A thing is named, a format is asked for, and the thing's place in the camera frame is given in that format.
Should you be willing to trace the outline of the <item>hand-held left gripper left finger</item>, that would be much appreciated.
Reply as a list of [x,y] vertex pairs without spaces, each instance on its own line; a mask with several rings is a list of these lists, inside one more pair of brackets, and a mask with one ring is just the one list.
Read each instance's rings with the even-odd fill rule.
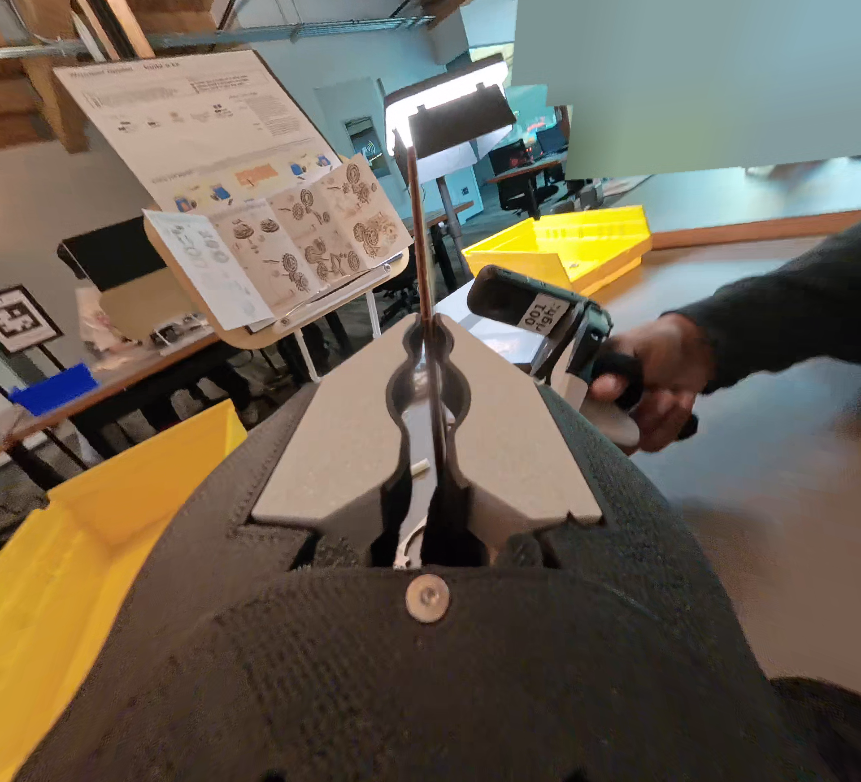
[[403,318],[326,375],[252,508],[262,526],[345,540],[393,565],[412,493],[404,412],[415,398],[421,320]]

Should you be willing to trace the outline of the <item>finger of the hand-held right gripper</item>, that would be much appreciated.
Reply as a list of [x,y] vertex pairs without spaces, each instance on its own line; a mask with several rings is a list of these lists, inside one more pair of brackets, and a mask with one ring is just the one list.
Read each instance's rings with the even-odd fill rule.
[[554,367],[574,342],[576,314],[565,314],[544,337],[531,362],[531,377],[549,383]]

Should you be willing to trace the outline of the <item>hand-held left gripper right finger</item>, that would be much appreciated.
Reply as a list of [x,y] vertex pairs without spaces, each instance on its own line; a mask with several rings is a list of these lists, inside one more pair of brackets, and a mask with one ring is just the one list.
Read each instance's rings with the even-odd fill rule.
[[449,317],[434,319],[442,448],[434,563],[479,565],[516,535],[602,522],[533,379]]

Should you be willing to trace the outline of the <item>wooden puzzle sheet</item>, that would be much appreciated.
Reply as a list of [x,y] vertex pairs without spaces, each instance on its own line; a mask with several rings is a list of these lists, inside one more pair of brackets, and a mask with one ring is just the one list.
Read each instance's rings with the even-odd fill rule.
[[436,470],[436,489],[441,494],[446,488],[446,430],[444,404],[441,393],[438,342],[436,338],[435,282],[432,271],[427,228],[417,173],[414,147],[406,150],[406,168],[413,212],[413,238],[417,270],[417,289],[421,320],[422,342],[425,352],[425,369],[428,384],[431,436]]

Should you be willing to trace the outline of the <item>small instruction sheet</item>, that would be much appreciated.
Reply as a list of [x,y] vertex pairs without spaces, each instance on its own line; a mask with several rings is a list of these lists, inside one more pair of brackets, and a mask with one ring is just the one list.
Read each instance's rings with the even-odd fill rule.
[[253,331],[274,323],[270,306],[209,218],[151,209],[143,216],[145,228],[153,232],[205,305],[210,323],[225,330]]

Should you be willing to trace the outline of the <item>person's left forearm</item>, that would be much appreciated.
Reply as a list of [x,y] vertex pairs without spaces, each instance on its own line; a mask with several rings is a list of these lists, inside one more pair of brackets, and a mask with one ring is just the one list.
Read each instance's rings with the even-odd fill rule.
[[860,695],[830,681],[770,680],[803,741],[836,780],[860,780]]

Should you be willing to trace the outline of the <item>person's right hand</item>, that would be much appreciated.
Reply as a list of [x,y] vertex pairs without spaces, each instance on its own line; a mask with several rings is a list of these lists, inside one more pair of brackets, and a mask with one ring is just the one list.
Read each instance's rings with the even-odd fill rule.
[[694,403],[715,371],[704,332],[682,314],[668,313],[611,338],[609,349],[636,358],[643,375],[642,396],[632,414],[640,438],[622,451],[656,453],[681,440],[690,429]]

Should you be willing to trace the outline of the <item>yellow plastic bin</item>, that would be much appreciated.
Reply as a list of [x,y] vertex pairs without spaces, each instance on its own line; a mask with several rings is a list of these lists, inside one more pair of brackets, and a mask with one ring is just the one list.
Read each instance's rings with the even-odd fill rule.
[[1,779],[11,780],[91,670],[146,557],[246,439],[230,401],[48,493],[1,554]]
[[497,265],[581,295],[593,295],[641,263],[652,234],[641,206],[524,220],[464,249],[475,276]]

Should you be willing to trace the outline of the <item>wooden side table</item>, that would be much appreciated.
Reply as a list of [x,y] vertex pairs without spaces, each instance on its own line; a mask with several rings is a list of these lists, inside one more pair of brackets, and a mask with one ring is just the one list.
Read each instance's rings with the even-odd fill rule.
[[[120,397],[122,407],[117,414],[123,416],[143,403],[143,400],[137,398],[137,393],[138,387],[144,382],[161,377],[164,373],[171,375],[175,369],[176,379],[183,385],[202,378],[211,367],[240,353],[240,349],[229,346],[215,334],[201,335],[185,346],[174,346],[166,354],[147,351],[115,370],[98,372],[93,389],[42,414],[33,414],[26,408],[13,404],[2,411],[1,451],[6,453],[9,447],[24,443],[36,433],[47,432],[92,408],[102,407],[106,412],[108,403],[115,396]],[[184,366],[187,360],[192,362],[188,367],[188,374],[180,373],[178,369]]]

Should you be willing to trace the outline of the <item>white softbox light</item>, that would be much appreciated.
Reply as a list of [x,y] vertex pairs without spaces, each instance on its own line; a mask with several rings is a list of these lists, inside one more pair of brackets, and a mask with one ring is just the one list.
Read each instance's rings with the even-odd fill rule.
[[517,122],[504,93],[509,68],[501,54],[425,79],[385,97],[385,140],[405,184],[414,150],[424,185],[475,165]]

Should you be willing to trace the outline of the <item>small blue bin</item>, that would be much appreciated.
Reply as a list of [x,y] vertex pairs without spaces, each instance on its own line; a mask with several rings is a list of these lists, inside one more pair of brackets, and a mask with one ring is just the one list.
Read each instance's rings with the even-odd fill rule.
[[9,390],[8,400],[34,417],[52,413],[100,388],[90,368],[80,363],[24,389]]

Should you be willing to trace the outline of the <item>black flat panel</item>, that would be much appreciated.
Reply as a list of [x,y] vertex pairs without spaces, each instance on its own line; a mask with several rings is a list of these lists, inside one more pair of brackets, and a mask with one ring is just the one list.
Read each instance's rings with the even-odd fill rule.
[[56,255],[77,279],[100,292],[166,268],[145,233],[143,216],[62,240]]

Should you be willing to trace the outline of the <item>black framed marker board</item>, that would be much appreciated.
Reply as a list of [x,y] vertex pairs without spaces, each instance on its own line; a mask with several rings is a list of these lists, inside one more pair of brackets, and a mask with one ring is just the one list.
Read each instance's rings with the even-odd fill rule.
[[1,290],[1,348],[14,356],[64,337],[35,297],[19,284]]

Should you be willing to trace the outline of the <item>large folded instruction sheet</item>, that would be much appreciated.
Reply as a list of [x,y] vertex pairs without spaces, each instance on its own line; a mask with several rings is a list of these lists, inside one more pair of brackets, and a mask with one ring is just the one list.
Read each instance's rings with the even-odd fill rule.
[[209,218],[267,304],[413,244],[365,157],[338,153],[256,52],[55,74],[155,210]]

